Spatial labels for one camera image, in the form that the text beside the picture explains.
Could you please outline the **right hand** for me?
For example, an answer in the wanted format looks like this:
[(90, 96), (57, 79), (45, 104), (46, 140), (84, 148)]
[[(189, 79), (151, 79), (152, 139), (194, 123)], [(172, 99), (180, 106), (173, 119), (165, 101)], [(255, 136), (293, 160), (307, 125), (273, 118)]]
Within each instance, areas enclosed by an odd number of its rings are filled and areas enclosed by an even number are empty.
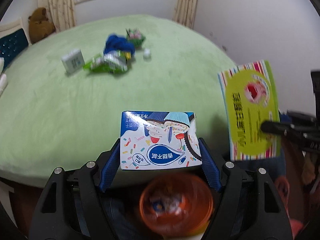
[(319, 175), (319, 155), (306, 152), (302, 171), (303, 185), (310, 185)]

